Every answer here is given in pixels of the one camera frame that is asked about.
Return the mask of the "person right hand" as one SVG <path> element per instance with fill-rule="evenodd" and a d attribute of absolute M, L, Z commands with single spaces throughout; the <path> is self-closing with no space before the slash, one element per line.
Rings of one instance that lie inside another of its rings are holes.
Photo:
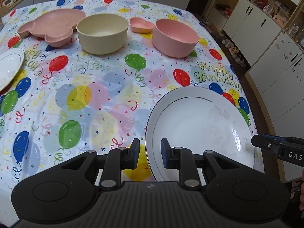
<path fill-rule="evenodd" d="M 303 211 L 304 210 L 304 171 L 302 172 L 301 175 L 301 186 L 300 186 L 300 210 Z"/>

